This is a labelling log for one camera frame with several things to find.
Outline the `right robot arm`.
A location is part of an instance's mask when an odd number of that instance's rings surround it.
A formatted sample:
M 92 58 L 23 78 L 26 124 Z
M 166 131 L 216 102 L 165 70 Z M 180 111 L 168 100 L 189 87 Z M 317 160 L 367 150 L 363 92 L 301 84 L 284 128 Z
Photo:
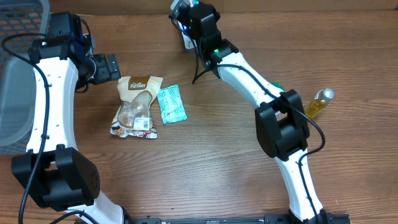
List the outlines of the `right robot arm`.
M 308 168 L 309 126 L 318 125 L 303 110 L 295 90 L 284 91 L 265 80 L 217 27 L 219 12 L 200 1 L 174 1 L 170 20 L 192 43 L 206 72 L 231 85 L 254 109 L 256 135 L 262 150 L 275 159 L 288 195 L 288 223 L 328 223 Z

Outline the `teal wet wipes pack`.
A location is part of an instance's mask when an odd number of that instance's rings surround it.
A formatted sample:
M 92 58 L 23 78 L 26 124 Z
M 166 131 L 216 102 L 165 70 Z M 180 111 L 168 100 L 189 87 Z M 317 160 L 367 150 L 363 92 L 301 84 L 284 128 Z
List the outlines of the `teal wet wipes pack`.
M 157 95 L 164 124 L 187 120 L 178 85 L 161 88 Z

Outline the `yellow dish soap bottle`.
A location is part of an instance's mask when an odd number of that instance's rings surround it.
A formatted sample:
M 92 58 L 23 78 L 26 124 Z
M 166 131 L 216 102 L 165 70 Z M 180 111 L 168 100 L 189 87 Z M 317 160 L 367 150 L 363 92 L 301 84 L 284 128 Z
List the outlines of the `yellow dish soap bottle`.
M 330 103 L 334 96 L 335 92 L 331 88 L 320 90 L 315 95 L 314 99 L 304 106 L 305 114 L 309 118 L 314 119 L 314 117 Z

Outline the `small teal tissue pack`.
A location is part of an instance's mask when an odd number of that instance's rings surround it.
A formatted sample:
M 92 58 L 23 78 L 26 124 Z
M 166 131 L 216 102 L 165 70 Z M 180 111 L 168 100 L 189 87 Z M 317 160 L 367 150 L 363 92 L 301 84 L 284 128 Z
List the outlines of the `small teal tissue pack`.
M 198 0 L 187 0 L 187 4 L 188 4 L 190 7 L 193 7 L 194 5 L 196 5 L 196 4 L 198 4 L 198 3 L 199 3 Z

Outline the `green lid jar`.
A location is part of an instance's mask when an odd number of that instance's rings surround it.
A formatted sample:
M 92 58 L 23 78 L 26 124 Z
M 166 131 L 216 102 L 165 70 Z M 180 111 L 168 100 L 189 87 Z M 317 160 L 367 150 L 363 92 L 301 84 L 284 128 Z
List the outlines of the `green lid jar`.
M 277 88 L 279 88 L 279 89 L 281 89 L 282 91 L 284 91 L 284 87 L 280 84 L 280 83 L 277 83 L 277 82 L 271 82 L 271 84 L 272 85 L 274 85 L 275 87 L 277 87 Z

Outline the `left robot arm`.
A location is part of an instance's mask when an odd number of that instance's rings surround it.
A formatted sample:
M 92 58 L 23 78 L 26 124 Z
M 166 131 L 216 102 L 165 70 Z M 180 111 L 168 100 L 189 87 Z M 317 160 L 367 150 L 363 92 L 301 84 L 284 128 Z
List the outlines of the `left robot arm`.
M 26 153 L 12 159 L 12 173 L 40 208 L 87 223 L 127 223 L 129 217 L 100 189 L 96 166 L 76 146 L 74 96 L 90 85 L 118 80 L 116 57 L 93 53 L 87 23 L 78 15 L 50 15 L 25 61 L 35 75 L 34 122 Z

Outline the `brown snack bag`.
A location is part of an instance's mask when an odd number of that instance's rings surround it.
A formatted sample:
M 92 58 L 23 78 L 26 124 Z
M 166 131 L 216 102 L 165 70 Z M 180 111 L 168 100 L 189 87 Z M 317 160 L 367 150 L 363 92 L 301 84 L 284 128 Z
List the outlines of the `brown snack bag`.
M 112 121 L 110 133 L 121 138 L 134 136 L 156 139 L 157 130 L 150 115 L 150 106 L 157 98 L 163 78 L 121 77 L 118 92 L 121 104 Z

